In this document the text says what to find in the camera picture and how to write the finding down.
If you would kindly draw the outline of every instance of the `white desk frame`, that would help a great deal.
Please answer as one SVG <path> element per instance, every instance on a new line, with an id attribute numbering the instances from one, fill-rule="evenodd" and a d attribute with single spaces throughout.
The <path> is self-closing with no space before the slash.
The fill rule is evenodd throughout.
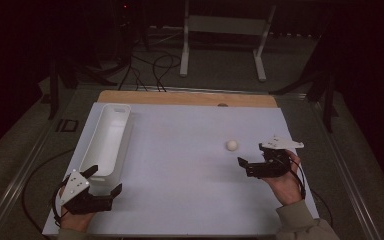
<path id="1" fill-rule="evenodd" d="M 180 76 L 186 77 L 188 75 L 189 64 L 189 32 L 213 32 L 213 33 L 232 33 L 244 35 L 261 36 L 260 45 L 254 49 L 253 55 L 255 60 L 255 67 L 257 68 L 258 80 L 260 82 L 266 81 L 266 73 L 264 71 L 263 61 L 261 60 L 261 53 L 263 52 L 264 45 L 269 34 L 270 25 L 273 20 L 276 6 L 271 7 L 268 19 L 244 19 L 244 18 L 225 18 L 225 17 L 211 17 L 211 16 L 198 16 L 189 15 L 189 0 L 185 1 L 185 21 L 183 28 L 183 52 L 180 65 Z"/>

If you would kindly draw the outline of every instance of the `sleeve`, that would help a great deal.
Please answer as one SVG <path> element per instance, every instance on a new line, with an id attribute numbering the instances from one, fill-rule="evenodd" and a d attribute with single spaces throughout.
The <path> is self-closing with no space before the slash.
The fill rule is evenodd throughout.
<path id="1" fill-rule="evenodd" d="M 276 209 L 282 227 L 277 233 L 278 240 L 339 240 L 339 237 L 323 219 L 313 219 L 305 201 Z"/>
<path id="2" fill-rule="evenodd" d="M 87 233 L 64 228 L 60 228 L 58 234 L 58 240 L 85 240 L 86 237 Z"/>

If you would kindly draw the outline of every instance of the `ball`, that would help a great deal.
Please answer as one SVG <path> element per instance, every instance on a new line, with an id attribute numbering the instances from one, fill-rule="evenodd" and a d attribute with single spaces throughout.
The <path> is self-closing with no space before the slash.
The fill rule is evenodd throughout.
<path id="1" fill-rule="evenodd" d="M 238 149 L 238 147 L 238 143 L 234 140 L 227 141 L 226 143 L 226 148 L 229 151 L 235 151 L 236 149 Z"/>

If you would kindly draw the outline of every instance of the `white plastic bin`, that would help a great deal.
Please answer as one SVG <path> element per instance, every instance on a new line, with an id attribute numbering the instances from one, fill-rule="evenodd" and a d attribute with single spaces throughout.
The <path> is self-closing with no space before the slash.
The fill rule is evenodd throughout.
<path id="1" fill-rule="evenodd" d="M 104 105 L 80 165 L 81 172 L 98 165 L 98 171 L 89 178 L 91 184 L 114 187 L 120 183 L 132 127 L 129 105 Z"/>

